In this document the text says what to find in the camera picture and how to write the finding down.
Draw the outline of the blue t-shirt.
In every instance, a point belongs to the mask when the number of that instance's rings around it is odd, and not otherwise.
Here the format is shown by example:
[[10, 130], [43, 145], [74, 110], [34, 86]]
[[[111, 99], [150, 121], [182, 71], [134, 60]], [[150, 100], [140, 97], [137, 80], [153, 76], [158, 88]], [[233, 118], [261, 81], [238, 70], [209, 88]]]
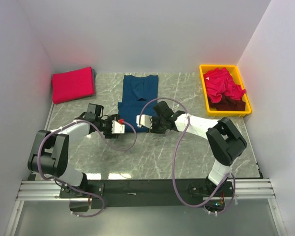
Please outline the blue t-shirt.
[[137, 133], [147, 132], [146, 127], [137, 126], [136, 117], [149, 101], [158, 97], [158, 81], [157, 75], [125, 75], [123, 78], [122, 101], [118, 103], [118, 114], [121, 119], [131, 124]]

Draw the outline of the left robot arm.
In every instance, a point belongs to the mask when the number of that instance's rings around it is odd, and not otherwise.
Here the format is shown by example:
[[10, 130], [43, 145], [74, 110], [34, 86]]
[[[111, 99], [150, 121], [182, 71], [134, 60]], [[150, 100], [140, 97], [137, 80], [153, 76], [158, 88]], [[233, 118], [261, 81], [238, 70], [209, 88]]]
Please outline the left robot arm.
[[71, 186], [78, 198], [90, 190], [87, 175], [68, 164], [69, 144], [77, 139], [98, 132], [106, 139], [116, 139], [120, 115], [104, 115], [104, 107], [88, 104], [85, 112], [70, 124], [55, 130], [37, 132], [28, 159], [28, 169], [42, 174], [46, 179], [56, 178], [63, 185]]

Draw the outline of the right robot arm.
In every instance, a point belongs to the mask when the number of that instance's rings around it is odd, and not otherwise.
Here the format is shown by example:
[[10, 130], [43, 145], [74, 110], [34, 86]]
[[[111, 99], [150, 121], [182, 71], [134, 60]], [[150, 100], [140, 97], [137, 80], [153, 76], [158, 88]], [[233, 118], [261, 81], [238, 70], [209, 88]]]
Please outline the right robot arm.
[[167, 130], [193, 134], [208, 141], [215, 158], [213, 167], [205, 179], [206, 191], [217, 196], [223, 191], [226, 176], [231, 173], [235, 160], [247, 148], [247, 142], [229, 118], [207, 119], [189, 114], [184, 108], [174, 112], [165, 101], [153, 107], [156, 116], [137, 115], [138, 127], [144, 126], [152, 133], [165, 133]]

